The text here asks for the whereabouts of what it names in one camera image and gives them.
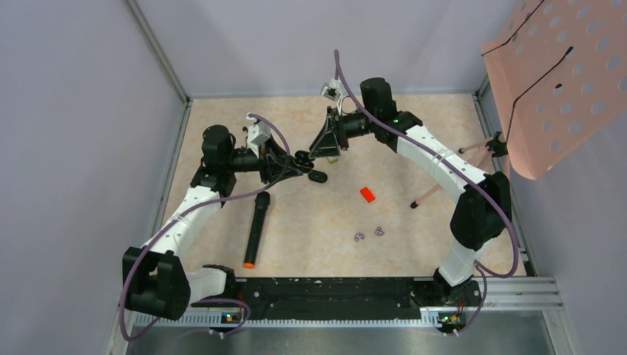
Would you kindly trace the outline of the oval black charging case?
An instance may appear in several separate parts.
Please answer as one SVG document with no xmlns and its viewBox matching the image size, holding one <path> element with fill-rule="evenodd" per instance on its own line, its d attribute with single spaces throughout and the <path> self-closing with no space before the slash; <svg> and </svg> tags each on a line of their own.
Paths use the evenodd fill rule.
<svg viewBox="0 0 627 355">
<path fill-rule="evenodd" d="M 328 175 L 318 170 L 312 170 L 308 173 L 308 179 L 315 183 L 326 183 L 328 181 Z"/>
</svg>

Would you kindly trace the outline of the small black earbud case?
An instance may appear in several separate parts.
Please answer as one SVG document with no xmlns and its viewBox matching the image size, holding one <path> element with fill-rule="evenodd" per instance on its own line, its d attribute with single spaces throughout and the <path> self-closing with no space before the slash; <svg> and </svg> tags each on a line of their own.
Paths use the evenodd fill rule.
<svg viewBox="0 0 627 355">
<path fill-rule="evenodd" d="M 314 162 L 310 159 L 309 153 L 303 150 L 295 152 L 293 157 L 293 164 L 303 174 L 308 174 L 314 169 Z"/>
</svg>

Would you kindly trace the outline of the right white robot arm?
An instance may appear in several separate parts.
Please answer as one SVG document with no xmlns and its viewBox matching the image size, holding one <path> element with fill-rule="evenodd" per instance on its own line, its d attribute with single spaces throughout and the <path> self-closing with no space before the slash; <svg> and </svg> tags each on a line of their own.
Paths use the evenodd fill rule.
<svg viewBox="0 0 627 355">
<path fill-rule="evenodd" d="M 448 193 L 455 203 L 450 221 L 454 241 L 435 271 L 433 293 L 440 303 L 452 305 L 463 296 L 462 284 L 472 276 L 483 248 L 512 226 L 509 179 L 473 166 L 438 141 L 417 116 L 399 110 L 383 78 L 363 81 L 360 90 L 362 103 L 345 114 L 340 81 L 323 86 L 322 96 L 335 105 L 328 107 L 324 126 L 310 145 L 310 158 L 338 157 L 351 138 L 372 134 L 421 167 Z"/>
</svg>

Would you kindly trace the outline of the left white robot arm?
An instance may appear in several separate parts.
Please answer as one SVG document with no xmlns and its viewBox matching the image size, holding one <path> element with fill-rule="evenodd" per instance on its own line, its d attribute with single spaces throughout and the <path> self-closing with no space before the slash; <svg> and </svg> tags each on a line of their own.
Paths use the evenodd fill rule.
<svg viewBox="0 0 627 355">
<path fill-rule="evenodd" d="M 183 259 L 210 218 L 233 198 L 238 173 L 259 172 L 262 183 L 271 186 L 314 169 L 307 152 L 282 149 L 266 124 L 259 122 L 248 132 L 253 141 L 237 147 L 223 125 L 204 131 L 203 156 L 183 201 L 154 237 L 123 256 L 123 309 L 178 320 L 189 305 L 205 298 L 223 306 L 236 299 L 231 269 L 204 266 L 186 272 Z"/>
</svg>

